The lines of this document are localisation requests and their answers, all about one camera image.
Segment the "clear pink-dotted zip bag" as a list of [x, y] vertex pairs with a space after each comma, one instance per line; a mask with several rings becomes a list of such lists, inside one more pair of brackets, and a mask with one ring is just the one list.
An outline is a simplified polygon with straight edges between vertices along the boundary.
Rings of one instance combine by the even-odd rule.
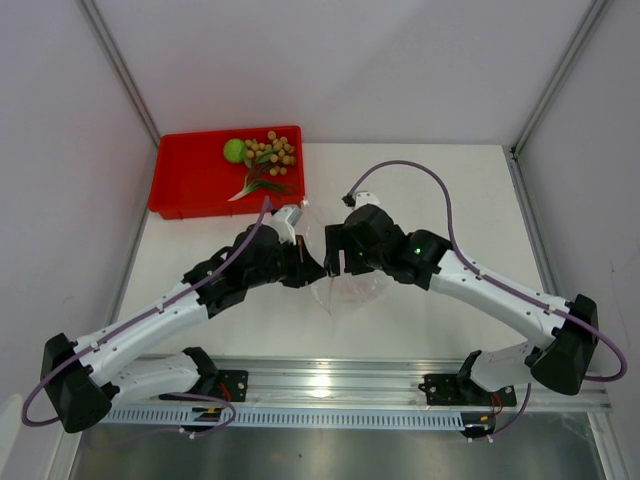
[[[320, 264], [324, 263], [327, 252], [325, 228], [329, 225], [341, 224], [350, 210], [339, 203], [337, 209], [329, 204], [304, 199], [303, 216], [298, 223], [299, 232], [311, 256]], [[336, 277], [326, 276], [309, 287], [316, 302], [331, 316], [351, 314], [380, 299], [388, 289], [390, 280], [380, 271], [361, 275], [345, 273], [346, 257], [339, 253], [341, 274]]]

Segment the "yellow longan bunch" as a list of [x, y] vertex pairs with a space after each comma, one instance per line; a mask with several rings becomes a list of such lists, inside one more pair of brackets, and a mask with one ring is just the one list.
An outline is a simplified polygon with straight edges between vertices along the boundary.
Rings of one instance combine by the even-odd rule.
[[244, 143], [243, 163], [247, 167], [247, 177], [286, 175], [297, 163], [296, 147], [286, 136], [269, 130], [265, 140], [247, 138]]

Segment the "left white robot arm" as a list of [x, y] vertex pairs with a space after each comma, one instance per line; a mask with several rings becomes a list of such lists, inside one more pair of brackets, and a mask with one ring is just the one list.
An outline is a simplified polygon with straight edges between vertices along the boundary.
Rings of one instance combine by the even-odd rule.
[[248, 227], [133, 318], [75, 340], [63, 333], [47, 340], [40, 377], [54, 422], [78, 433], [120, 404], [155, 396], [209, 398], [219, 389], [219, 373], [202, 348], [187, 347], [163, 361], [137, 358], [238, 305], [254, 288], [279, 283], [299, 289], [325, 275], [300, 235], [271, 225]]

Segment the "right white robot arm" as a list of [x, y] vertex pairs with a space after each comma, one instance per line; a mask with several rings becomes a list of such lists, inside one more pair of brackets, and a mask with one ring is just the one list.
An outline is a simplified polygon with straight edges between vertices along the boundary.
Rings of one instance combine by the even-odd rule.
[[479, 403], [491, 392], [532, 381], [559, 394], [580, 391], [597, 345], [590, 331], [597, 309], [588, 297], [568, 301], [495, 278], [462, 261], [450, 240], [423, 229], [405, 233], [373, 204], [327, 226], [325, 245], [332, 277], [381, 271], [400, 284], [459, 300], [524, 337], [502, 350], [468, 355], [456, 380], [464, 401]]

